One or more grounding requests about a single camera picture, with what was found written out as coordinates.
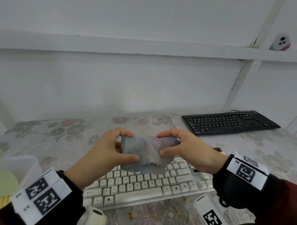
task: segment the black wristband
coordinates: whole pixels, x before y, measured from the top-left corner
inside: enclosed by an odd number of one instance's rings
[[[225,162],[225,164],[223,165],[223,167],[219,170],[219,172],[217,174],[213,175],[213,179],[212,179],[214,189],[217,191],[218,196],[221,199],[223,199],[224,201],[226,201],[226,198],[225,198],[225,195],[224,195],[225,181],[226,181],[228,175],[231,174],[231,172],[229,170],[227,170],[227,167],[228,167],[228,165],[231,162],[233,157],[234,157],[234,155],[231,154],[229,156],[229,158],[227,159],[227,161]]]

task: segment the plastic container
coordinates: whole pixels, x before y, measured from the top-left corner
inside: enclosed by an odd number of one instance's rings
[[[18,190],[33,183],[42,174],[35,156],[12,156],[0,158],[0,170],[12,173],[18,180]]]

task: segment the red sleeve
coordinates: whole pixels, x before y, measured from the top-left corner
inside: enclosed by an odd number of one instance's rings
[[[297,185],[283,180],[279,193],[275,193],[275,202],[262,215],[256,218],[256,225],[292,225],[297,224]]]

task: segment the desk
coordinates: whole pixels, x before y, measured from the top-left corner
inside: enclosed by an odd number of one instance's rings
[[[181,115],[172,115],[179,129],[187,130]],[[108,129],[122,127],[136,135],[155,135],[175,128],[168,115],[117,118],[85,118],[20,122],[0,137],[3,156],[35,155],[43,170],[67,170],[80,159]],[[279,178],[297,183],[297,138],[284,129],[204,136],[207,144],[227,154],[238,151],[267,166]],[[170,199],[106,211],[108,224],[200,224],[193,202],[199,195]],[[133,220],[128,213],[135,210]],[[248,210],[227,208],[230,224],[253,222]]]

